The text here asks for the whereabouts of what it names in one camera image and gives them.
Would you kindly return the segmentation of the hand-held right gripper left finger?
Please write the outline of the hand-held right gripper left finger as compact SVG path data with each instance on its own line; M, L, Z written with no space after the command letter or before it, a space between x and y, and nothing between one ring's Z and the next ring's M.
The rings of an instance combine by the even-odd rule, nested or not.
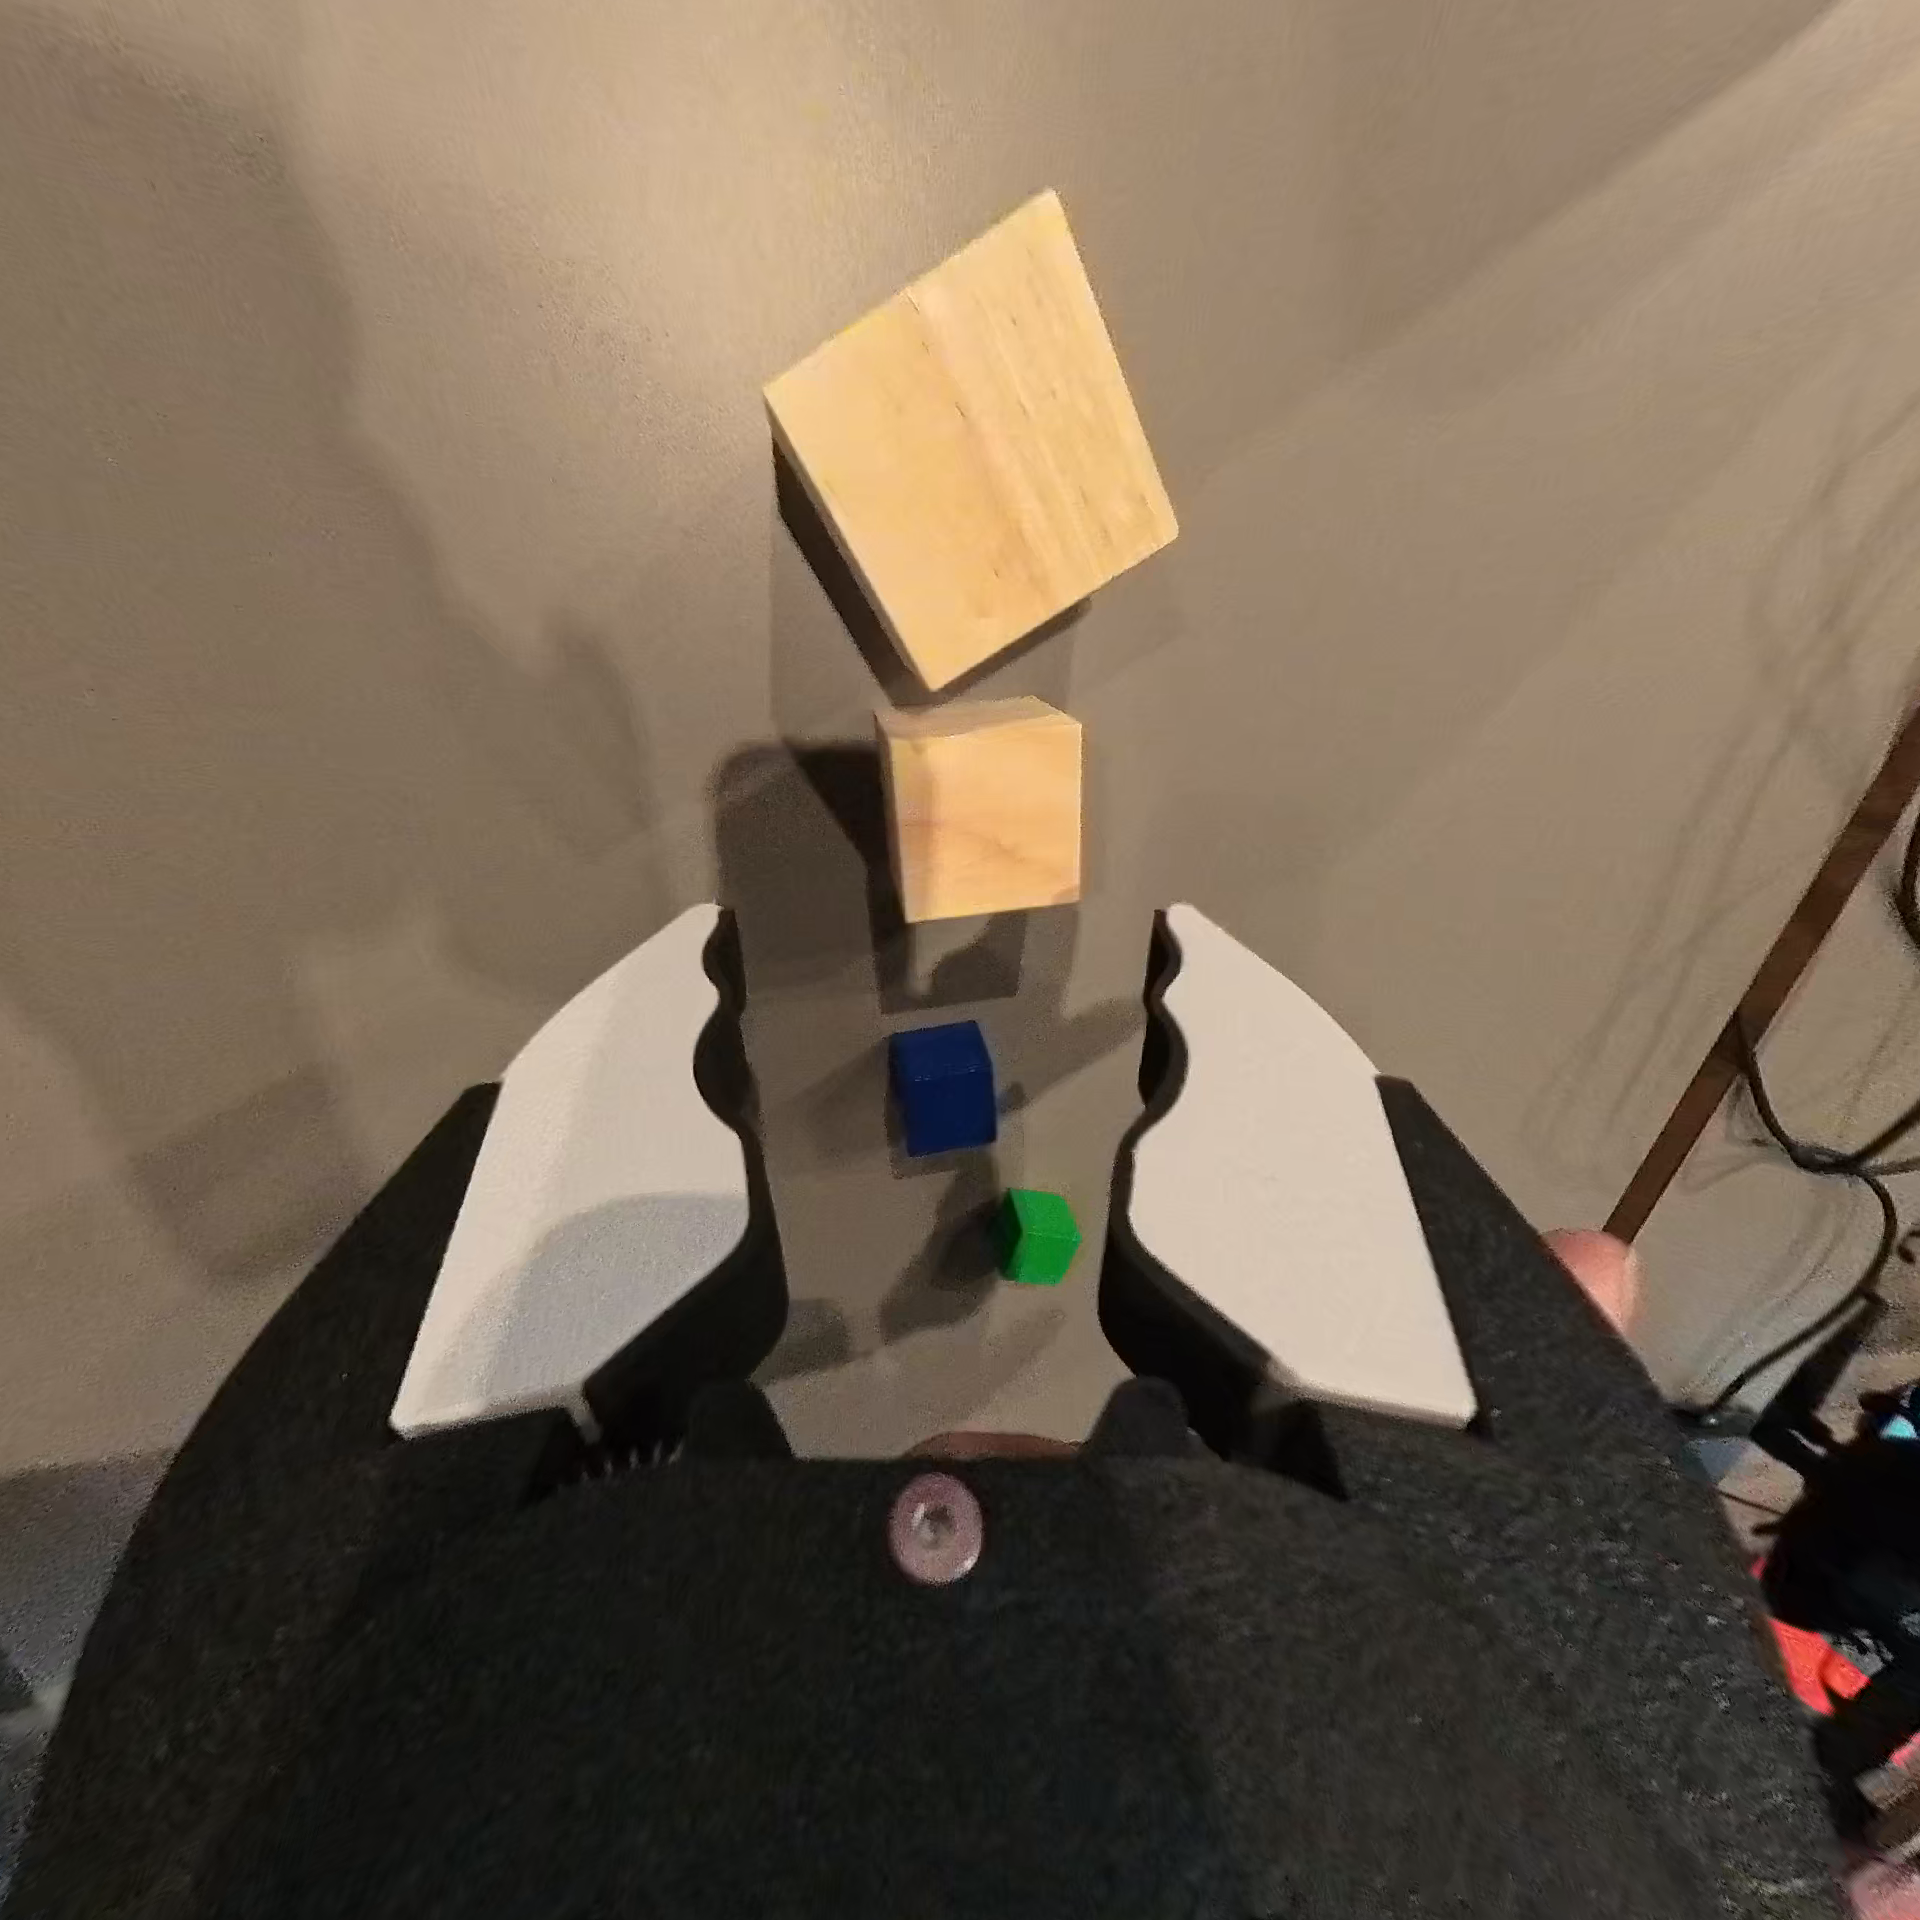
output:
M513 1057L405 1363L418 1440L529 1414L675 1431L748 1380L789 1296L740 1033L737 920L697 904Z

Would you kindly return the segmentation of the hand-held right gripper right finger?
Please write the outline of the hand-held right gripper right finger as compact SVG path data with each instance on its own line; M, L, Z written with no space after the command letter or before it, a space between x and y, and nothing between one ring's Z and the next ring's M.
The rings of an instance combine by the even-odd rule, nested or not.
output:
M1209 1443L1273 1406L1465 1431L1477 1395L1370 1055L1190 904L1155 916L1098 1322Z

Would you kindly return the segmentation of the green cube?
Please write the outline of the green cube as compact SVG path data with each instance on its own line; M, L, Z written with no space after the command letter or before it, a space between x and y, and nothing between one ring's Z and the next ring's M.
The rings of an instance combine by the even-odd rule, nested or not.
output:
M1057 1287L1080 1256L1084 1235L1066 1195L1006 1188L995 1211L997 1272L1020 1287Z

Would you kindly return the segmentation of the person's right hand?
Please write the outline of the person's right hand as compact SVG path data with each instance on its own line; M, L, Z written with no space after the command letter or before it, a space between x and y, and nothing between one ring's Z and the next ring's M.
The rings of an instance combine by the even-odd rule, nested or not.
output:
M1570 1274L1609 1328L1629 1337L1642 1308L1638 1250L1629 1242L1597 1230L1553 1230L1544 1235L1544 1246Z

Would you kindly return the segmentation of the blue cube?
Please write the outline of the blue cube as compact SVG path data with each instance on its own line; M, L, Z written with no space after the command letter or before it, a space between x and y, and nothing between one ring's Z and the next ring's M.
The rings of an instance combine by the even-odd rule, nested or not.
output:
M977 1020L897 1031L888 1041L888 1074L909 1160L940 1160L997 1144L995 1068Z

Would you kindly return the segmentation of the small wooden block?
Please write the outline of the small wooden block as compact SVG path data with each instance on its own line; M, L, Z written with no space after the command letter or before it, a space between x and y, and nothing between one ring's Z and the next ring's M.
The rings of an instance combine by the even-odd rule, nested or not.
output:
M1084 897L1085 732L1041 698L873 716L888 850L909 927Z

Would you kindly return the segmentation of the red plastic item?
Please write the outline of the red plastic item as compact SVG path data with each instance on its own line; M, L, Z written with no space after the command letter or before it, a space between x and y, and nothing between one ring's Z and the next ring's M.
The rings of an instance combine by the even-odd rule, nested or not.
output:
M1885 1554L1830 1559L1776 1542L1760 1582L1827 1783L1858 1798L1868 1776L1916 1778L1916 1568Z

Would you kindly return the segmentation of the large wooden block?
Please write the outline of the large wooden block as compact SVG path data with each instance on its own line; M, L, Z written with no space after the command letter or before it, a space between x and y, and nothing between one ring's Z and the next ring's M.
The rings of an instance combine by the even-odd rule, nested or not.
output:
M834 551L931 694L1179 536L1051 188L774 376L762 401Z

